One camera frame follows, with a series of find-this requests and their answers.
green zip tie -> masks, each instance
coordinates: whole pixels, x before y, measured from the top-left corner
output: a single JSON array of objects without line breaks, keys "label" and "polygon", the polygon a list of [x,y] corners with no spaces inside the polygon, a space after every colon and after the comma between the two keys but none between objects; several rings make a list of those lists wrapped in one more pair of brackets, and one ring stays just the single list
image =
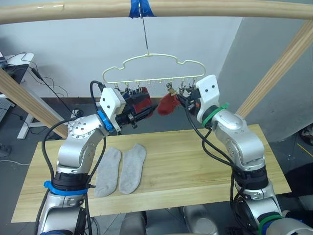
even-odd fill
[{"label": "green zip tie", "polygon": [[206,124],[213,118],[215,114],[217,114],[220,110],[226,109],[228,107],[228,103],[223,104],[220,108],[217,108],[213,112],[210,113],[209,116],[206,117],[206,119],[202,122],[202,127],[205,128]]},{"label": "green zip tie", "polygon": [[267,222],[270,222],[270,221],[276,220],[276,219],[281,219],[281,218],[282,218],[281,215],[274,214],[274,215],[270,215],[269,217],[262,219],[260,222],[260,226],[259,226],[259,235],[262,235],[262,228]]}]

white hanger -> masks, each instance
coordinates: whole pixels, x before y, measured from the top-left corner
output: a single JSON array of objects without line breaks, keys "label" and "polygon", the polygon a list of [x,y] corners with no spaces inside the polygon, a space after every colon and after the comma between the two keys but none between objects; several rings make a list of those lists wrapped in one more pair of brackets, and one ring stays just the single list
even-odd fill
[{"label": "white hanger", "polygon": [[[126,67],[126,63],[131,61],[131,60],[135,60],[135,59],[139,59],[139,58],[144,58],[144,57],[151,57],[151,56],[165,56],[165,57],[171,57],[171,58],[174,58],[176,60],[176,63],[179,64],[179,65],[183,65],[185,64],[186,62],[190,62],[190,63],[196,63],[198,65],[201,65],[202,68],[203,68],[203,73],[202,74],[199,74],[199,75],[190,75],[190,76],[179,76],[179,77],[164,77],[164,78],[154,78],[154,79],[142,79],[142,80],[128,80],[128,81],[113,81],[113,82],[109,82],[107,80],[105,80],[105,74],[110,71],[110,70],[113,70],[113,69],[117,69],[117,70],[123,70],[125,69]],[[198,77],[202,77],[205,75],[206,73],[206,69],[205,69],[205,66],[203,63],[199,62],[199,61],[195,61],[195,60],[185,60],[183,62],[179,62],[178,61],[178,58],[176,56],[173,56],[173,55],[168,55],[168,54],[157,54],[157,53],[151,53],[151,54],[144,54],[144,55],[140,55],[140,56],[135,56],[135,57],[132,57],[130,59],[127,59],[125,60],[123,63],[122,63],[123,67],[121,68],[118,68],[118,67],[111,67],[111,68],[108,68],[107,70],[104,70],[104,72],[102,73],[102,78],[103,78],[103,81],[106,82],[106,83],[111,83],[111,84],[119,84],[119,83],[130,83],[130,82],[150,82],[150,81],[162,81],[162,80],[169,80],[170,82],[172,82],[174,79],[181,79],[181,80],[184,80],[186,78],[193,78],[194,80],[196,80]]]},{"label": "white hanger", "polygon": [[[115,86],[118,86],[119,83],[125,83],[126,86],[128,86],[128,84],[130,82],[135,82],[139,85],[140,82],[144,82],[144,81],[147,81],[148,84],[150,84],[151,81],[159,81],[159,83],[162,82],[162,80],[169,80],[169,82],[173,82],[174,79],[181,79],[182,81],[184,81],[186,78],[193,78],[194,81],[196,81],[196,79],[198,77],[202,77],[205,75],[206,73],[206,69],[205,69],[205,66],[203,63],[199,62],[199,61],[195,61],[195,60],[185,60],[183,62],[179,62],[178,58],[176,56],[173,56],[173,55],[168,55],[168,54],[158,54],[158,53],[149,53],[149,49],[148,49],[148,42],[147,42],[147,34],[146,34],[146,28],[145,28],[145,22],[143,20],[143,17],[141,15],[141,7],[140,7],[140,3],[139,3],[139,14],[140,14],[140,17],[142,19],[142,23],[143,23],[143,29],[144,29],[144,33],[145,33],[145,41],[146,41],[146,50],[147,50],[147,53],[144,54],[144,55],[140,55],[140,56],[135,56],[135,57],[132,57],[130,59],[127,59],[125,60],[122,65],[123,67],[121,68],[118,68],[116,66],[114,67],[111,67],[111,68],[108,68],[106,70],[103,71],[102,73],[102,79],[104,82],[106,83],[109,83],[109,84],[114,84]],[[186,62],[190,62],[190,63],[195,63],[195,64],[198,64],[198,65],[201,65],[202,68],[203,68],[203,73],[202,74],[199,74],[199,75],[190,75],[190,76],[179,76],[179,77],[165,77],[165,78],[155,78],[155,79],[142,79],[142,80],[128,80],[128,81],[113,81],[113,82],[109,82],[107,80],[105,80],[105,74],[110,71],[110,70],[113,70],[113,69],[116,69],[116,70],[123,70],[125,69],[126,67],[126,63],[131,61],[131,60],[135,60],[135,59],[139,59],[139,58],[146,58],[146,57],[151,57],[151,56],[165,56],[165,57],[170,57],[170,58],[173,58],[176,60],[176,64],[179,64],[179,65],[184,65]]]}]

wooden beam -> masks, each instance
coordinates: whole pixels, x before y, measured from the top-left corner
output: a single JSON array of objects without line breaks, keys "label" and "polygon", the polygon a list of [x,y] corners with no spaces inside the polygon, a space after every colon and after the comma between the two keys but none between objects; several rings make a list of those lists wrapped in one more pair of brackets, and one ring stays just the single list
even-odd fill
[{"label": "wooden beam", "polygon": [[237,110],[237,114],[245,118],[285,73],[287,73],[312,42],[313,21],[305,21],[283,54],[275,64],[272,65],[259,84]]},{"label": "wooden beam", "polygon": [[[51,127],[59,122],[49,110],[47,110],[2,69],[0,69],[0,92],[5,94],[6,97],[47,127]],[[66,139],[68,129],[65,125],[61,125],[57,127],[54,132]]]},{"label": "wooden beam", "polygon": [[[130,0],[81,0],[0,7],[0,24],[128,17]],[[313,5],[266,0],[149,0],[156,16],[248,16],[313,20]]]}]

dark red cloth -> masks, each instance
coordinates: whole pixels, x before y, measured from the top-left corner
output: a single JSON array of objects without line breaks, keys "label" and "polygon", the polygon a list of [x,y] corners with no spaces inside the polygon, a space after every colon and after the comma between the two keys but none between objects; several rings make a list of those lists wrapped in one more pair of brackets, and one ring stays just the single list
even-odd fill
[{"label": "dark red cloth", "polygon": [[161,116],[166,116],[172,113],[177,105],[179,105],[180,102],[178,101],[176,95],[171,96],[170,93],[168,93],[165,97],[163,97],[160,100],[160,103],[157,107],[157,112]]},{"label": "dark red cloth", "polygon": [[[142,87],[142,92],[149,94],[148,89],[146,87]],[[149,105],[152,105],[152,101],[150,99],[150,96],[147,96],[143,101],[141,101],[141,102],[139,102],[137,104],[134,104],[133,107],[134,107],[136,113],[140,113],[140,111],[143,108],[145,108],[145,107],[147,107]]]}]

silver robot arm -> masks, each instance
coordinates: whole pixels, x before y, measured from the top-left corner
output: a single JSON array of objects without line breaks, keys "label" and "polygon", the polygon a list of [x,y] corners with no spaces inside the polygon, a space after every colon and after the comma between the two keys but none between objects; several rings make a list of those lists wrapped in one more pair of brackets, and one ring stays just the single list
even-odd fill
[{"label": "silver robot arm", "polygon": [[49,188],[41,214],[36,235],[42,233],[66,235],[83,235],[85,232],[88,209],[81,205],[86,200],[89,188],[89,171],[99,142],[109,132],[147,117],[156,105],[146,107],[139,113],[133,113],[132,104],[145,98],[147,94],[137,94],[127,101],[121,93],[106,88],[99,82],[102,90],[100,105],[104,113],[98,111],[87,117],[80,117],[68,126],[68,136],[59,149],[56,173],[51,182],[45,182]]},{"label": "silver robot arm", "polygon": [[[53,187],[64,192],[84,190],[96,147],[108,134],[97,114],[73,121],[59,150]],[[52,231],[79,235],[82,231],[83,234],[86,224],[86,211],[81,207],[84,194],[58,195],[57,192],[52,189],[47,195],[38,234]]]},{"label": "silver robot arm", "polygon": [[195,86],[201,103],[197,120],[212,128],[241,171],[233,172],[239,193],[233,204],[243,224],[250,231],[263,230],[264,235],[312,234],[313,229],[300,221],[282,217],[273,185],[267,177],[264,146],[241,116],[219,106],[216,77],[207,76]]}]

